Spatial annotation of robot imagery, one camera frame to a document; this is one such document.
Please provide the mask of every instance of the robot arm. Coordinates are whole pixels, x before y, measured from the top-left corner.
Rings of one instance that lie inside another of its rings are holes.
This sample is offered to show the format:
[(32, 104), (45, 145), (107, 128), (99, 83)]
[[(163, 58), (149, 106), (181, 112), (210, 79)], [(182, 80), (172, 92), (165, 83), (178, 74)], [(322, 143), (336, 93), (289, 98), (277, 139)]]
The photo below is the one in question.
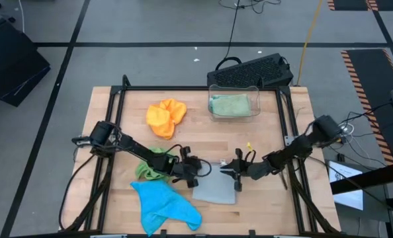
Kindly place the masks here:
[(258, 180), (270, 173), (275, 175), (284, 169), (284, 166), (295, 158), (307, 158), (310, 156), (313, 147), (325, 147), (335, 142), (341, 134), (341, 128), (330, 116), (320, 116), (314, 120), (308, 127), (312, 126), (312, 132), (306, 134), (307, 130), (301, 136), (295, 138), (292, 143), (284, 149), (274, 151), (262, 157), (262, 162), (253, 163), (242, 159), (242, 151), (236, 150), (237, 159), (222, 167), (222, 169), (233, 169), (231, 171), (222, 171), (232, 176), (238, 184), (235, 188), (241, 188), (240, 176), (251, 177)]
[(133, 140), (132, 137), (123, 134), (120, 128), (110, 122), (97, 122), (91, 135), (84, 138), (73, 138), (76, 145), (88, 143), (92, 145), (91, 153), (99, 157), (108, 157), (115, 151), (129, 152), (145, 161), (155, 172), (174, 176), (178, 180), (186, 180), (189, 188), (198, 186), (198, 170), (201, 169), (201, 160), (196, 156), (189, 156), (189, 146), (180, 147), (181, 160), (178, 156), (167, 153), (154, 153), (147, 147)]

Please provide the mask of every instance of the gray cloth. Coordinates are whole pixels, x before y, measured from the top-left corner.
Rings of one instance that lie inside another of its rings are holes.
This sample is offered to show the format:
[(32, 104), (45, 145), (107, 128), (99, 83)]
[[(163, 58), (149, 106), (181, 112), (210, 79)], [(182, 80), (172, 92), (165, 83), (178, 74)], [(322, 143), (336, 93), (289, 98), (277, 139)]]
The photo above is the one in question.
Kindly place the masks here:
[[(220, 172), (220, 164), (211, 164), (212, 171), (208, 176), (198, 179), (198, 186), (194, 187), (192, 199), (213, 202), (217, 204), (235, 204), (235, 180)], [(209, 166), (202, 163), (199, 175), (208, 172)]]

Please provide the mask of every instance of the orange cloth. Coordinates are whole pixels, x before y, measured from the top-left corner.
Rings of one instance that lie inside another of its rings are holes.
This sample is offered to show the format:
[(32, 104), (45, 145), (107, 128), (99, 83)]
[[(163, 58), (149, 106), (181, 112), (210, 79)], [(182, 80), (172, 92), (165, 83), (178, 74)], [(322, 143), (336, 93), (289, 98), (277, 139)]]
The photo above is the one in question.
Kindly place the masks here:
[(146, 112), (146, 123), (152, 131), (164, 139), (170, 139), (187, 110), (186, 104), (175, 99), (162, 100), (159, 105), (151, 105)]

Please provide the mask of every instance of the blue cloth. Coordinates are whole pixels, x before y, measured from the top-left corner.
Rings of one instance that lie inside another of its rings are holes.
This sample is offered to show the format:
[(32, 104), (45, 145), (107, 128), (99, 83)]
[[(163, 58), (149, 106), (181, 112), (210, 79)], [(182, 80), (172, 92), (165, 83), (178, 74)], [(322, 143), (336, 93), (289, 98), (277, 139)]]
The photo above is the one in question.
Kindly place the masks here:
[(167, 218), (184, 221), (191, 230), (201, 226), (202, 216), (190, 202), (162, 180), (131, 182), (141, 201), (141, 224), (148, 236)]

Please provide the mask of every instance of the black equipment box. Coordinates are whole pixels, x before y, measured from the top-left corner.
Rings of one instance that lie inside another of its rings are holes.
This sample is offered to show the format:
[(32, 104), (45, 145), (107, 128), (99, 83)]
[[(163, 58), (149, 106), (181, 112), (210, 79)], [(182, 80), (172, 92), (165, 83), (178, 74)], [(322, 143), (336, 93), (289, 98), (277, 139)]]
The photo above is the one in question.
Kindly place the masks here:
[(0, 19), (0, 100), (18, 106), (50, 70), (30, 39)]
[(254, 59), (207, 74), (207, 85), (221, 87), (287, 86), (294, 75), (280, 54)]

